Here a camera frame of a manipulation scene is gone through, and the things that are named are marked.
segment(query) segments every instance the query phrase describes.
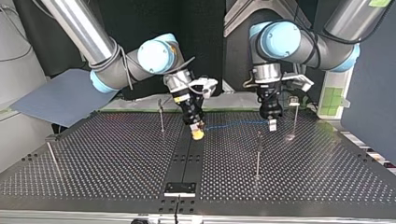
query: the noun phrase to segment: silver pipe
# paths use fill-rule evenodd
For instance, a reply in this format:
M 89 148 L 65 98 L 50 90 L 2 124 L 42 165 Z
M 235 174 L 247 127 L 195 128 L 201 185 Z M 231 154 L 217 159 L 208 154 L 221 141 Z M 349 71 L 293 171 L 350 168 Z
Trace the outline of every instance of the silver pipe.
M 91 64 L 110 58 L 114 44 L 82 0 L 42 0 Z
M 345 40 L 357 40 L 384 12 L 385 7 L 370 7 L 372 0 L 342 0 L 325 25 L 330 34 Z
M 267 63 L 263 65 L 254 66 L 253 70 L 254 80 L 256 82 L 274 82 L 280 78 L 280 64 Z

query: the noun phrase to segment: metal rod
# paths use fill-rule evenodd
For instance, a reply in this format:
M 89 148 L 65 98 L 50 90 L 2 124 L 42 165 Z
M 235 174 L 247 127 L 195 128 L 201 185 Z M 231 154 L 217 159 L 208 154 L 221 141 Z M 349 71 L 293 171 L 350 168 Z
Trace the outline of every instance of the metal rod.
M 160 110 L 160 117 L 161 117 L 161 132 L 165 132 L 165 128 L 163 127 L 163 111 Z
M 256 181 L 260 180 L 260 156 L 262 154 L 262 132 L 257 131 L 257 160 L 256 160 Z
M 296 135 L 296 125 L 297 125 L 297 116 L 298 116 L 298 106 L 296 106 L 296 114 L 294 116 L 294 125 L 293 125 L 293 135 Z
M 257 163 L 256 163 L 256 179 L 260 179 L 260 151 L 257 152 Z
M 114 44 L 82 0 L 42 0 L 91 64 L 110 58 Z
M 160 111 L 160 118 L 161 118 L 161 132 L 165 132 L 165 128 L 163 127 L 163 104 L 162 104 L 162 102 L 163 101 L 161 99 L 158 100 L 158 107 L 160 108 L 159 111 Z
M 47 146 L 49 147 L 49 153 L 53 159 L 53 163 L 55 163 L 56 169 L 58 170 L 59 177 L 62 178 L 61 169 L 59 168 L 58 162 L 56 161 L 55 153 L 53 152 L 52 145 L 50 142 L 47 142 Z
M 330 34 L 357 40 L 370 28 L 386 7 L 372 7 L 372 0 L 343 0 L 334 11 L 325 29 Z

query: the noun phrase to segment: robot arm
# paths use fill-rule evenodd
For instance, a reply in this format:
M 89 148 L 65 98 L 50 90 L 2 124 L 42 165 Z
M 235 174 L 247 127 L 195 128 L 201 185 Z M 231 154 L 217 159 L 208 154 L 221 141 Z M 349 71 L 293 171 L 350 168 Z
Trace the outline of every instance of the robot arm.
M 261 116 L 278 119 L 282 116 L 277 96 L 280 80 L 279 61 L 305 64 L 321 70 L 345 72 L 360 55 L 359 43 L 373 23 L 387 10 L 371 6 L 370 0 L 341 1 L 324 27 L 316 34 L 294 21 L 267 21 L 253 25 L 249 31 L 253 77 L 261 100 Z M 304 78 L 304 91 L 313 83 Z
M 82 0 L 42 0 L 90 63 L 93 86 L 100 92 L 118 91 L 152 76 L 164 76 L 164 84 L 183 110 L 183 121 L 192 137 L 204 136 L 204 98 L 216 88 L 210 78 L 193 80 L 175 37 L 160 35 L 139 49 L 125 53 L 109 37 Z

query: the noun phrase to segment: black metal plate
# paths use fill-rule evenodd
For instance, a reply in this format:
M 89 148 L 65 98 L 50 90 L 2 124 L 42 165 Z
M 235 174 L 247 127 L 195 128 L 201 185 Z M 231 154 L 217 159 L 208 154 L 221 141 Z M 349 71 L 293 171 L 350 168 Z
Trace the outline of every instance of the black metal plate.
M 302 112 L 269 133 L 258 113 L 211 113 L 184 181 L 197 182 L 195 214 L 216 216 L 396 217 L 396 176 L 332 126 Z M 264 133 L 256 180 L 257 131 Z
M 183 175 L 184 169 L 168 174 L 177 165 L 173 158 L 189 149 L 177 146 L 181 116 L 164 114 L 163 120 L 164 133 L 158 113 L 104 113 L 89 119 L 50 143 L 57 165 L 45 147 L 0 178 L 0 209 L 17 204 L 14 209 L 157 213 L 166 207 L 168 176 L 181 181 Z

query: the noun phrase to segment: yellow object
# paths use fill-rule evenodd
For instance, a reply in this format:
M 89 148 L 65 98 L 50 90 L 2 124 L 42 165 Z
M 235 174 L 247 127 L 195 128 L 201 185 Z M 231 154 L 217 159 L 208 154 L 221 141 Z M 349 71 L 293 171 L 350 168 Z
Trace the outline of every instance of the yellow object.
M 192 139 L 194 140 L 201 140 L 205 135 L 201 129 L 194 130 L 191 132 L 191 134 L 192 134 Z

